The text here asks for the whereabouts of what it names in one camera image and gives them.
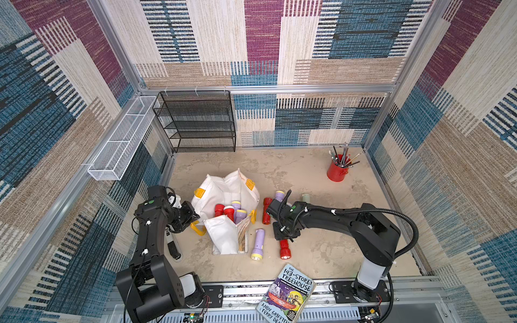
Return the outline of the purple flashlight lone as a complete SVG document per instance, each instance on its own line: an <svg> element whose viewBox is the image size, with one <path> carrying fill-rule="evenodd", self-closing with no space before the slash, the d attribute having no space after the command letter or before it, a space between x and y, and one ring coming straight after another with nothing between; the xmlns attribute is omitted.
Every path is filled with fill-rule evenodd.
<svg viewBox="0 0 517 323"><path fill-rule="evenodd" d="M254 261L260 261L263 259L264 241L265 241L265 230L262 228L257 229L255 232L254 248L253 248L253 251L250 256Z"/></svg>

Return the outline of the white tote bag yellow handles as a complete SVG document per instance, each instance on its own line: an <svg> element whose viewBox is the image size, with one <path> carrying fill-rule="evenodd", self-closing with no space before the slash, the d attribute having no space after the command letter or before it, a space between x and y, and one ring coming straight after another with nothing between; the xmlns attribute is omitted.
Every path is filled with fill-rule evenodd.
<svg viewBox="0 0 517 323"><path fill-rule="evenodd" d="M208 175L191 201L199 215L191 228L200 236L209 235L215 255L244 254L259 200L256 184L241 170L225 177Z"/></svg>

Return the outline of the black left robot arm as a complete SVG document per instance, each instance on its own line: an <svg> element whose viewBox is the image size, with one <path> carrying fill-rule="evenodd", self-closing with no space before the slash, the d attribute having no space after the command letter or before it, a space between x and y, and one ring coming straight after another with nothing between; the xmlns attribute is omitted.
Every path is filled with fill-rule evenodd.
<svg viewBox="0 0 517 323"><path fill-rule="evenodd" d="M171 197L176 201L172 188L148 188L148 200L134 213L139 223L137 246L129 266L116 276L125 306L124 321L158 321L173 310L200 308L207 303L199 277L194 272L178 276L166 258L166 229L178 234L200 219L190 202L175 207Z"/></svg>

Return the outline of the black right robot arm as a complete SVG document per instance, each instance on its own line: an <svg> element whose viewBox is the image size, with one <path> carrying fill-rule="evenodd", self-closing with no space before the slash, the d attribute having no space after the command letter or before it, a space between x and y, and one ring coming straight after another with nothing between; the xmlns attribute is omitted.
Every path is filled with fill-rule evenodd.
<svg viewBox="0 0 517 323"><path fill-rule="evenodd" d="M394 261L409 252L418 242L420 233L416 223L407 215L391 209L374 207L364 203L359 208L336 209L296 201L288 205L291 192L280 201L274 199L266 208L266 214L275 219L275 239L294 240L304 229L322 229L351 236L364 260L354 282L340 287L338 294L350 294L357 302L373 302L383 294L380 287ZM401 237L400 229L386 217L394 215L406 222L412 230L410 242L397 250Z"/></svg>

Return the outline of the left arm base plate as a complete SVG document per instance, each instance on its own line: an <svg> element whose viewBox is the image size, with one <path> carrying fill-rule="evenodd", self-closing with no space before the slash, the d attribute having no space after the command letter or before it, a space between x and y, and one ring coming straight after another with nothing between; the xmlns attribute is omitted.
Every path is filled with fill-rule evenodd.
<svg viewBox="0 0 517 323"><path fill-rule="evenodd" d="M208 308L216 309L223 307L224 286L223 285L205 285L203 284L204 296L199 309Z"/></svg>

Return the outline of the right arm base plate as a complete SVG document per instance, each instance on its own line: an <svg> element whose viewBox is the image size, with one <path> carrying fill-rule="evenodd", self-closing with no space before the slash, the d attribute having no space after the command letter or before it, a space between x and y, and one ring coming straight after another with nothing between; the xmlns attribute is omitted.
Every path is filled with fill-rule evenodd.
<svg viewBox="0 0 517 323"><path fill-rule="evenodd" d="M334 294L337 304L385 304L392 300L389 286L383 280L378 282L375 289L368 289L356 280L335 281L330 283L329 289Z"/></svg>

